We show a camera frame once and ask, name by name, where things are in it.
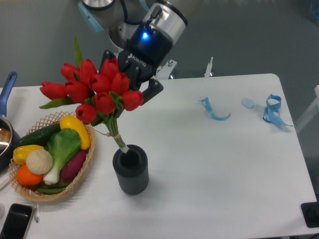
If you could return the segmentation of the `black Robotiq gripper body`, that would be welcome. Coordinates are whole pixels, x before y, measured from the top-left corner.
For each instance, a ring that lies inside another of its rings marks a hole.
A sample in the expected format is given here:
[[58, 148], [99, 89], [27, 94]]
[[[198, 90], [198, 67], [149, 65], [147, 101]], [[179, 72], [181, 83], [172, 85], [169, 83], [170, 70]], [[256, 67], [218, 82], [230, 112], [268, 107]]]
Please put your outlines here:
[[171, 49], [172, 42], [162, 32], [139, 25], [127, 48], [118, 55], [120, 72], [130, 79], [130, 88], [138, 90], [148, 81]]

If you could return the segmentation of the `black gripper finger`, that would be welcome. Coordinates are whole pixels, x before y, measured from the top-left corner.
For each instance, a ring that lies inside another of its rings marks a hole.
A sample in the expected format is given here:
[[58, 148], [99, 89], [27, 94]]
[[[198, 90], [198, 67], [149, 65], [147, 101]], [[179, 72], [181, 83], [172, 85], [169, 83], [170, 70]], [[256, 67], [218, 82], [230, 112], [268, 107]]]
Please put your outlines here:
[[118, 73], [118, 58], [110, 50], [105, 50], [100, 64], [99, 74]]
[[163, 90], [163, 85], [158, 80], [150, 78], [147, 82], [149, 83], [148, 87], [141, 92], [141, 105], [147, 103]]

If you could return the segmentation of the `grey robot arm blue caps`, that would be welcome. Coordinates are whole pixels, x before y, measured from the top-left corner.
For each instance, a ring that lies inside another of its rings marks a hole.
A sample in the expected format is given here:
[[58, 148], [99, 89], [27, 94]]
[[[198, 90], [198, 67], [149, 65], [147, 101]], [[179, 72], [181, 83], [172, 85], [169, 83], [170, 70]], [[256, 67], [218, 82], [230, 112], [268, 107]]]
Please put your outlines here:
[[169, 0], [81, 0], [79, 11], [96, 32], [108, 30], [118, 53], [105, 51], [103, 61], [116, 57], [119, 68], [139, 90], [144, 82], [144, 102], [163, 90], [154, 79], [163, 59], [188, 25], [181, 1]]

